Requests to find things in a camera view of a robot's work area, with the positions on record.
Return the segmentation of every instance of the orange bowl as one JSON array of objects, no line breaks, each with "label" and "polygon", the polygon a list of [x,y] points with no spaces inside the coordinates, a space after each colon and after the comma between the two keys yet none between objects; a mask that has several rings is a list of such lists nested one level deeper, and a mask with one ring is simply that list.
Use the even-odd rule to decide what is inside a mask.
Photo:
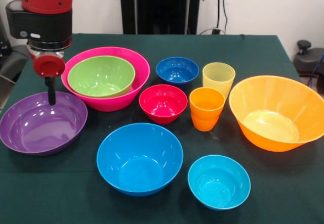
[{"label": "orange bowl", "polygon": [[247,78],[233,87],[229,105],[246,138],[268,151],[288,151],[324,135],[324,99],[295,80]]}]

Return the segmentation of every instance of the dark green cloth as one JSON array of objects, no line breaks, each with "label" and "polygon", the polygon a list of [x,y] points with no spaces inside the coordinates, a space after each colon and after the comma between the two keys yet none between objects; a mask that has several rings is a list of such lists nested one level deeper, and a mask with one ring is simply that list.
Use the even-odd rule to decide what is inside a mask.
[{"label": "dark green cloth", "polygon": [[[144,88],[160,83],[155,66],[171,56],[193,59],[200,69],[209,62],[228,63],[236,70],[234,83],[260,74],[298,80],[276,36],[76,34],[65,59],[101,46],[126,47],[141,53],[151,66]],[[189,95],[201,85],[200,73],[185,92]],[[29,61],[5,110],[19,99],[46,90]],[[60,80],[57,90],[66,92]],[[161,192],[134,198],[111,188],[96,166],[101,141],[114,129],[132,122],[151,122],[141,111],[138,97],[117,112],[89,109],[80,136],[56,155],[26,156],[1,144],[0,223],[324,223],[323,139],[289,152],[272,153],[246,140],[228,103],[211,132],[193,127],[188,106],[179,119],[166,125],[183,146],[180,173]],[[188,169],[197,158],[209,154],[231,157],[249,173],[251,194],[240,207],[211,211],[190,192]]]}]

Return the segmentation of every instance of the bowl rim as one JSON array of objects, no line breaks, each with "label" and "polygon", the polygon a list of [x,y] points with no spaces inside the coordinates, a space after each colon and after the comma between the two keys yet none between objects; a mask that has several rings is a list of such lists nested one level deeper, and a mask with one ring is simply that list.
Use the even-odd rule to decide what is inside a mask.
[{"label": "bowl rim", "polygon": [[[222,105],[219,106],[219,107],[217,107],[216,109],[203,109],[203,108],[198,107],[196,104],[194,104],[194,103],[192,102],[192,100],[191,100],[191,95],[192,95],[192,93],[193,93],[194,91],[196,91],[196,90],[202,90],[202,89],[212,89],[212,90],[217,91],[218,93],[220,93],[220,94],[222,95],[223,99],[224,99]],[[197,88],[195,88],[194,90],[191,91],[191,93],[190,93],[190,95],[189,95],[189,101],[190,101],[190,104],[192,104],[195,108],[198,108],[198,109],[200,109],[200,110],[204,110],[204,111],[212,112],[212,111],[217,111],[217,110],[222,109],[222,108],[225,106],[226,98],[225,98],[225,96],[224,96],[220,91],[218,91],[218,90],[215,89],[215,88],[208,87],[208,86],[201,86],[201,87],[197,87]]]},{"label": "bowl rim", "polygon": [[[71,71],[75,70],[76,66],[80,66],[80,64],[84,64],[87,60],[92,59],[92,58],[98,58],[98,57],[116,58],[116,59],[121,60],[121,61],[125,62],[126,64],[128,64],[128,65],[131,67],[132,72],[133,72],[133,76],[132,76],[130,82],[129,82],[129,83],[128,83],[124,88],[120,89],[119,91],[117,91],[117,92],[115,92],[115,93],[113,93],[113,94],[103,95],[103,96],[91,96],[91,95],[86,95],[86,94],[82,94],[82,93],[78,92],[77,90],[75,90],[75,89],[70,85],[70,73],[71,73]],[[127,60],[125,60],[125,59],[123,59],[123,58],[120,58],[120,57],[117,57],[117,56],[93,56],[93,57],[89,57],[89,58],[87,58],[87,59],[84,59],[84,60],[78,62],[77,64],[75,64],[75,65],[74,65],[74,66],[69,70],[69,72],[67,73],[67,83],[69,84],[70,88],[71,88],[73,91],[75,91],[75,92],[77,92],[78,94],[81,94],[81,95],[83,95],[83,96],[86,96],[86,97],[91,97],[91,98],[114,98],[114,95],[116,95],[116,94],[120,93],[121,91],[123,91],[123,90],[125,90],[125,89],[127,89],[127,88],[130,88],[130,87],[132,86],[132,84],[133,84],[133,82],[134,82],[134,79],[135,79],[135,76],[136,76],[136,71],[135,71],[134,66],[133,66],[129,61],[127,61]]]},{"label": "bowl rim", "polygon": [[175,115],[168,115],[168,116],[161,116],[161,115],[156,115],[154,114],[154,116],[156,117],[159,117],[159,118],[170,118],[170,117],[174,117],[174,116],[177,116],[177,115],[180,115],[183,113],[183,111],[187,108],[188,106],[188,97],[187,95],[184,93],[184,91],[182,91],[181,89],[179,89],[178,87],[176,86],[172,86],[172,85],[168,85],[168,84],[157,84],[157,85],[153,85],[153,86],[149,86],[148,88],[146,88],[141,94],[140,94],[140,97],[138,99],[138,102],[139,102],[139,105],[141,107],[141,109],[146,113],[146,114],[149,114],[149,115],[153,115],[151,114],[149,111],[147,111],[146,109],[144,109],[144,107],[142,106],[142,103],[141,103],[141,99],[142,99],[142,96],[143,96],[143,93],[145,91],[149,91],[150,89],[154,88],[154,87],[169,87],[169,88],[173,88],[174,90],[180,92],[180,94],[182,96],[184,96],[186,98],[186,104],[183,106],[183,108],[178,112],[176,113]]},{"label": "bowl rim", "polygon": [[[171,81],[171,80],[168,80],[168,79],[165,79],[165,78],[162,78],[162,76],[160,75],[160,73],[158,72],[157,68],[158,66],[163,63],[164,61],[166,60],[169,60],[169,59],[185,59],[187,61],[190,61],[198,70],[197,70],[197,74],[190,80],[187,80],[187,81],[179,81],[179,82],[174,82],[174,81]],[[155,67],[155,72],[156,74],[159,76],[160,79],[162,79],[163,81],[166,81],[166,82],[169,82],[169,83],[173,83],[173,84],[177,84],[177,85],[181,85],[181,84],[186,84],[186,83],[189,83],[193,80],[195,80],[198,75],[199,75],[199,72],[200,72],[200,69],[199,69],[199,66],[197,65],[197,63],[195,63],[193,60],[189,59],[189,58],[186,58],[186,57],[181,57],[181,56],[173,56],[173,57],[168,57],[168,58],[165,58],[161,61],[158,62],[158,64],[156,65]]]},{"label": "bowl rim", "polygon": [[90,53],[92,50],[102,50],[102,49],[119,49],[119,50],[126,50],[128,52],[131,52],[131,53],[135,53],[137,54],[141,59],[143,59],[143,61],[145,62],[145,67],[147,69],[147,75],[145,77],[145,79],[143,80],[143,82],[135,89],[133,89],[133,91],[129,91],[128,93],[124,94],[124,95],[121,95],[121,96],[117,96],[117,97],[113,97],[113,98],[92,98],[92,97],[88,97],[88,96],[84,96],[82,94],[78,94],[77,92],[75,92],[71,87],[70,85],[68,84],[67,82],[67,75],[68,75],[68,72],[67,72],[67,75],[66,75],[66,82],[63,81],[62,77],[64,75],[65,77],[65,71],[63,72],[63,74],[61,75],[61,81],[62,81],[62,84],[63,86],[69,90],[71,93],[73,93],[75,96],[77,97],[81,97],[83,100],[113,100],[113,99],[121,99],[122,97],[125,97],[125,96],[128,96],[128,95],[132,95],[132,94],[137,94],[138,91],[144,86],[144,84],[147,82],[149,76],[150,76],[150,73],[151,73],[151,68],[150,68],[150,65],[148,63],[148,61],[145,59],[144,56],[142,56],[140,53],[134,51],[134,50],[131,50],[131,49],[128,49],[128,48],[124,48],[124,47],[115,47],[115,46],[103,46],[103,47],[96,47],[96,48],[92,48],[92,49],[88,49],[88,50],[85,50],[85,51],[82,51],[76,55],[74,55],[73,57],[71,57],[66,63],[65,65],[67,65],[68,63],[70,63],[70,61],[72,59],[76,60],[76,57],[78,56],[81,56],[83,54],[87,54],[87,53]]},{"label": "bowl rim", "polygon": [[319,136],[317,136],[317,137],[314,137],[314,138],[312,138],[312,139],[309,139],[309,140],[305,140],[305,141],[285,141],[285,142],[283,142],[283,141],[280,141],[280,140],[274,140],[274,139],[271,139],[271,138],[268,138],[268,137],[264,137],[264,136],[258,134],[257,132],[255,132],[254,130],[252,130],[252,129],[248,128],[247,126],[245,126],[245,124],[243,124],[243,122],[242,122],[242,121],[237,117],[237,114],[236,114],[236,113],[233,111],[233,109],[232,109],[232,96],[231,96],[231,95],[232,95],[232,92],[233,92],[233,90],[234,90],[234,88],[235,88],[236,86],[240,85],[241,83],[244,83],[244,82],[247,81],[247,80],[250,80],[250,79],[252,79],[252,78],[253,78],[253,79],[254,79],[254,78],[258,78],[258,77],[279,78],[279,79],[283,79],[283,80],[286,80],[286,81],[291,81],[291,82],[293,82],[293,83],[299,84],[300,86],[304,87],[306,90],[310,91],[312,94],[315,94],[316,97],[318,97],[318,98],[323,102],[323,104],[324,104],[324,99],[323,99],[323,98],[322,98],[322,97],[321,97],[317,92],[315,92],[313,89],[309,88],[308,86],[302,84],[302,83],[299,82],[299,81],[296,81],[296,80],[293,80],[293,79],[290,79],[290,78],[287,78],[287,77],[283,77],[283,76],[276,76],[276,75],[258,75],[258,76],[251,76],[251,77],[248,77],[248,78],[245,78],[245,79],[239,81],[239,82],[238,82],[238,83],[237,83],[237,84],[232,88],[231,92],[229,93],[229,100],[228,100],[228,101],[229,101],[229,107],[230,107],[230,109],[231,109],[231,111],[232,111],[232,113],[233,113],[235,119],[236,119],[240,124],[242,124],[242,125],[243,125],[244,127],[246,127],[248,130],[252,131],[254,134],[257,134],[257,135],[260,136],[260,137],[263,137],[263,138],[268,139],[268,140],[271,140],[271,141],[275,141],[275,142],[283,143],[283,144],[305,144],[305,143],[308,143],[308,142],[316,141],[316,140],[318,140],[319,138],[321,138],[321,137],[324,136],[324,131],[323,131],[323,133],[322,133],[321,135],[319,135]]},{"label": "bowl rim", "polygon": [[[84,129],[84,127],[85,127],[85,125],[86,125],[86,122],[87,122],[87,118],[88,118],[88,109],[87,109],[86,104],[85,104],[81,99],[79,99],[77,96],[75,96],[75,95],[73,95],[73,94],[66,93],[66,92],[60,92],[60,91],[56,91],[55,93],[64,94],[64,95],[69,95],[69,96],[75,97],[77,100],[80,101],[80,103],[82,104],[82,107],[84,107],[85,110],[86,110],[85,121],[82,123],[80,129],[79,129],[79,130],[74,134],[74,136],[73,136],[71,139],[69,139],[69,140],[65,141],[64,143],[60,144],[59,146],[56,146],[56,147],[51,148],[51,149],[49,149],[49,150],[45,150],[45,151],[38,151],[38,152],[28,152],[28,151],[21,151],[21,150],[17,150],[17,149],[14,149],[14,148],[10,147],[8,144],[6,144],[6,143],[3,141],[3,139],[2,139],[2,137],[1,137],[1,135],[0,135],[0,140],[2,141],[2,143],[3,143],[6,147],[8,147],[9,149],[11,149],[11,150],[13,150],[13,151],[15,151],[15,152],[19,152],[19,153],[26,154],[26,155],[39,155],[39,154],[45,154],[45,153],[47,153],[47,152],[51,152],[51,151],[53,151],[53,150],[55,150],[55,149],[58,149],[58,148],[64,146],[65,144],[69,143],[70,141],[72,141],[72,140],[73,140],[73,139],[74,139],[74,138],[75,138],[75,137],[76,137],[76,136],[77,136],[77,135],[78,135],[78,134],[79,134],[79,133]],[[19,101],[17,101],[16,103],[14,103],[12,106],[10,106],[10,107],[6,110],[6,112],[3,114],[3,116],[1,117],[1,120],[0,120],[0,127],[1,127],[1,124],[2,124],[2,121],[3,121],[4,117],[8,114],[8,112],[9,112],[9,110],[10,110],[11,108],[13,108],[13,107],[16,106],[17,104],[19,104],[20,102],[22,102],[22,101],[24,101],[24,100],[26,100],[26,99],[28,99],[28,98],[31,98],[31,97],[34,97],[34,96],[37,96],[37,95],[41,95],[41,94],[47,94],[47,92],[42,92],[42,93],[37,93],[37,94],[33,94],[33,95],[30,95],[30,96],[27,96],[27,97],[25,97],[25,98],[20,99]]]},{"label": "bowl rim", "polygon": [[[98,163],[98,159],[99,159],[99,152],[101,151],[101,149],[102,149],[102,147],[103,147],[102,145],[104,144],[104,142],[105,142],[105,141],[106,141],[106,140],[107,140],[107,139],[108,139],[112,134],[114,134],[116,131],[119,131],[119,130],[121,130],[121,129],[123,129],[123,128],[132,127],[133,125],[148,125],[148,126],[154,126],[154,127],[161,128],[161,129],[165,130],[166,132],[170,133],[170,134],[174,137],[174,139],[176,140],[176,142],[178,143],[178,145],[179,145],[179,147],[180,147],[181,162],[180,162],[180,164],[179,164],[178,169],[176,170],[176,172],[174,173],[174,176],[173,176],[172,178],[170,178],[170,179],[169,179],[168,181],[166,181],[165,183],[160,184],[157,188],[149,189],[149,190],[146,190],[146,191],[130,191],[130,190],[123,189],[123,188],[121,188],[121,187],[118,187],[118,186],[112,184],[110,181],[108,181],[108,180],[104,177],[104,175],[102,174],[102,170],[101,170],[101,168],[99,167],[99,166],[100,166],[99,163]],[[142,122],[142,123],[131,123],[131,124],[124,125],[124,126],[122,126],[122,127],[119,127],[119,128],[117,128],[117,129],[115,129],[115,130],[112,131],[108,136],[106,136],[105,139],[101,142],[101,144],[100,144],[100,146],[99,146],[99,148],[98,148],[97,156],[96,156],[96,163],[97,163],[97,168],[98,168],[98,171],[99,171],[101,177],[102,177],[102,178],[103,178],[107,183],[109,183],[111,186],[113,186],[114,188],[116,188],[116,189],[118,189],[118,190],[120,190],[120,191],[126,192],[126,193],[141,194],[141,193],[148,193],[148,192],[152,192],[152,191],[155,191],[155,190],[159,190],[159,189],[163,188],[164,186],[168,185],[168,184],[169,184],[169,183],[170,183],[170,182],[171,182],[171,181],[172,181],[172,180],[173,180],[173,179],[178,175],[178,173],[180,172],[181,167],[182,167],[182,165],[183,165],[183,157],[184,157],[184,154],[183,154],[183,148],[182,148],[182,145],[181,145],[179,139],[175,136],[175,134],[173,134],[170,130],[168,130],[168,129],[166,129],[166,128],[160,126],[160,125],[152,124],[152,123],[144,123],[144,122]]]},{"label": "bowl rim", "polygon": [[[233,205],[233,206],[230,206],[230,207],[216,207],[216,206],[212,206],[212,205],[208,205],[206,204],[205,202],[203,202],[200,198],[198,198],[198,196],[195,194],[195,192],[193,191],[193,189],[191,188],[191,184],[190,184],[190,181],[189,181],[189,175],[190,175],[190,172],[193,168],[194,165],[196,165],[199,161],[201,161],[202,159],[204,158],[226,158],[232,162],[234,162],[236,165],[238,165],[242,170],[243,172],[246,174],[246,176],[248,177],[248,183],[249,183],[249,190],[248,190],[248,193],[247,195],[244,197],[244,199],[239,202],[238,204],[236,205]],[[188,171],[188,176],[187,176],[187,179],[188,179],[188,185],[189,185],[189,188],[192,192],[192,194],[196,197],[197,200],[199,200],[203,205],[207,206],[208,208],[210,209],[218,209],[218,210],[230,210],[230,209],[234,209],[240,205],[242,205],[246,200],[247,198],[249,197],[250,195],[250,192],[251,192],[251,179],[250,179],[250,176],[248,174],[248,172],[246,171],[246,169],[241,165],[239,164],[237,161],[235,161],[234,159],[230,158],[230,157],[227,157],[227,156],[223,156],[223,155],[207,155],[207,156],[203,156],[203,157],[200,157],[198,158],[197,160],[194,161],[194,163],[190,166],[189,168],[189,171]]]}]

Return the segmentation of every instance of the dark blue bowl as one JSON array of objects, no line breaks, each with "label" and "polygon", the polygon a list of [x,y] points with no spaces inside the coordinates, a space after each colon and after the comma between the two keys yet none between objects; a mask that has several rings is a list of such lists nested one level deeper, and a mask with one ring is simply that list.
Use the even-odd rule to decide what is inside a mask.
[{"label": "dark blue bowl", "polygon": [[158,63],[156,73],[164,83],[184,87],[199,75],[199,67],[190,59],[170,57]]},{"label": "dark blue bowl", "polygon": [[102,177],[120,192],[138,197],[166,187],[182,162],[183,150],[177,137],[149,123],[116,129],[103,140],[97,153]]}]

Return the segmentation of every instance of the white wall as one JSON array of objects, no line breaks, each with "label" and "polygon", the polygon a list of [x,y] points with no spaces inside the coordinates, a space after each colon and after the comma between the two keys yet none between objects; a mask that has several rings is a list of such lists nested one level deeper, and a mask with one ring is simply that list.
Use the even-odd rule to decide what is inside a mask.
[{"label": "white wall", "polygon": [[[225,5],[228,34],[276,34],[290,58],[302,38],[324,47],[324,0],[225,0]],[[221,28],[224,22],[222,14]],[[216,24],[217,0],[201,1],[198,32]]]},{"label": "white wall", "polygon": [[[9,1],[0,0],[4,20]],[[276,34],[291,58],[301,38],[310,40],[313,46],[324,47],[324,0],[226,0],[225,3],[228,34]],[[217,0],[201,1],[198,32],[214,27],[216,22]],[[224,16],[220,23],[222,28],[223,25]],[[73,32],[123,33],[120,0],[73,0]]]}]

